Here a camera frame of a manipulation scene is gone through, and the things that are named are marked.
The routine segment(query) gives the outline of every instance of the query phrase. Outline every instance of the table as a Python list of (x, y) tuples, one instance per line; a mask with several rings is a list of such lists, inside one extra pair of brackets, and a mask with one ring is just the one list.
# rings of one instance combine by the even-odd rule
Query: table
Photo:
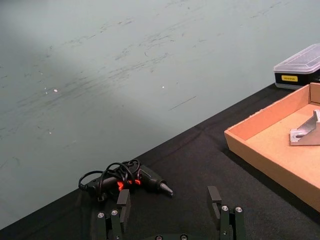
[[(143, 189), (132, 194), (125, 238), (158, 233), (216, 236), (206, 194), (207, 186), (217, 186), (225, 204), (243, 207), (248, 239), (320, 239), (319, 213), (232, 153), (224, 137), (226, 128), (290, 92), (268, 86), (139, 156), (175, 194), (172, 199)], [(93, 217), (90, 198), (77, 189), (2, 229), (0, 239), (85, 240)]]

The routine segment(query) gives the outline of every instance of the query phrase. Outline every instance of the cardboard tray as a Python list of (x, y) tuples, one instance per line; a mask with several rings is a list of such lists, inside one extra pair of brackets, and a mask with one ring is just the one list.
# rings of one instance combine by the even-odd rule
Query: cardboard tray
[(320, 145), (290, 146), (296, 129), (320, 109), (320, 83), (311, 83), (225, 132), (232, 152), (320, 212)]

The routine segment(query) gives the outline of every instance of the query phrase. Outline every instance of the glue gun nozzle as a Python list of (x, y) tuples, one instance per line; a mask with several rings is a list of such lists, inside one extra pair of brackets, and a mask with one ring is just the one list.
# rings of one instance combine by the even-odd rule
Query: glue gun nozzle
[(168, 193), (171, 197), (174, 195), (174, 191), (172, 191), (165, 183), (160, 184), (160, 189)]

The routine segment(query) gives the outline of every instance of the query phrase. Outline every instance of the screw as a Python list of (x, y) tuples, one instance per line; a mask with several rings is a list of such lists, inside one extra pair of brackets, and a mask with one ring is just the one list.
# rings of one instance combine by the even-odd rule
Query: screw
[(182, 234), (182, 235), (180, 236), (180, 239), (181, 239), (181, 240), (188, 240), (188, 236), (185, 235), (185, 234)]
[(221, 209), (222, 209), (223, 211), (228, 211), (228, 210), (229, 210), (229, 208), (228, 208), (227, 206), (222, 206)]
[(241, 213), (241, 212), (242, 212), (242, 208), (239, 207), (239, 206), (237, 206), (237, 207), (235, 208), (235, 210), (236, 210), (238, 213)]
[(111, 212), (111, 215), (112, 216), (115, 216), (115, 215), (117, 215), (118, 214), (118, 211), (117, 210), (113, 210), (112, 212)]
[(98, 218), (102, 219), (104, 216), (105, 216), (105, 214), (103, 212), (98, 213)]

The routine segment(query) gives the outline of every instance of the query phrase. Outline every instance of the black power cord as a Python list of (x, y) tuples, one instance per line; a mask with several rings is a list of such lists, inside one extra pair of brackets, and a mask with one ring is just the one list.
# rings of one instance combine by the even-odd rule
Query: black power cord
[(82, 191), (88, 191), (87, 185), (82, 184), (82, 181), (84, 178), (92, 175), (92, 174), (101, 174), (100, 180), (98, 183), (98, 189), (97, 189), (97, 196), (99, 201), (103, 201), (103, 192), (102, 192), (102, 182), (104, 180), (105, 176), (108, 177), (115, 177), (118, 179), (120, 182), (123, 182), (124, 186), (127, 187), (129, 185), (134, 186), (135, 185), (135, 174), (140, 168), (140, 161), (138, 159), (133, 159), (130, 161), (124, 161), (124, 162), (114, 162), (111, 163), (104, 171), (100, 170), (95, 170), (95, 171), (90, 171), (87, 172), (85, 175), (80, 177), (79, 182), (78, 182), (78, 187)]

